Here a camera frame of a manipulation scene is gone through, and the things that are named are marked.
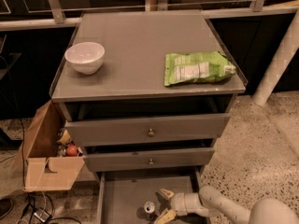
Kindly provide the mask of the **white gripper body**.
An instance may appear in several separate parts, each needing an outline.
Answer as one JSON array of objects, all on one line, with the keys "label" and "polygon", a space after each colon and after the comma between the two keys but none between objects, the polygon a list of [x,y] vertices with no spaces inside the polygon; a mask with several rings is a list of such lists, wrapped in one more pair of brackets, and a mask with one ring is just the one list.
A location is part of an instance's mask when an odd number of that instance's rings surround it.
[{"label": "white gripper body", "polygon": [[198,214],[201,203],[198,193],[176,193],[170,201],[171,209],[177,216],[187,216],[188,214]]}]

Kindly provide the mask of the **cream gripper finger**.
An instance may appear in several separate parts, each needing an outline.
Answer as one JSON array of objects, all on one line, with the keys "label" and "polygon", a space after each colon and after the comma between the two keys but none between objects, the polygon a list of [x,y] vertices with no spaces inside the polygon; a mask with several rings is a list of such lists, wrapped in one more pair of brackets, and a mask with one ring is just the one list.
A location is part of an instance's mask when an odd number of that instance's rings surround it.
[{"label": "cream gripper finger", "polygon": [[172,209],[165,208],[163,212],[156,218],[154,224],[167,224],[176,218],[176,212]]},{"label": "cream gripper finger", "polygon": [[159,193],[166,199],[166,200],[171,200],[175,193],[171,190],[168,189],[159,189]]}]

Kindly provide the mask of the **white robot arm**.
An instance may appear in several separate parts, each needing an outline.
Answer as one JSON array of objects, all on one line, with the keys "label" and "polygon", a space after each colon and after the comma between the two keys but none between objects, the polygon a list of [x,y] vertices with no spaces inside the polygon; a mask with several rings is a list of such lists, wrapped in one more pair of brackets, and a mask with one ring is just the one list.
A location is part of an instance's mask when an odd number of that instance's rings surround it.
[{"label": "white robot arm", "polygon": [[170,209],[165,208],[154,224],[167,224],[188,214],[200,217],[224,214],[234,224],[299,224],[298,216],[287,204],[272,198],[263,198],[247,209],[211,186],[203,186],[194,193],[160,189],[160,194],[169,201]]}]

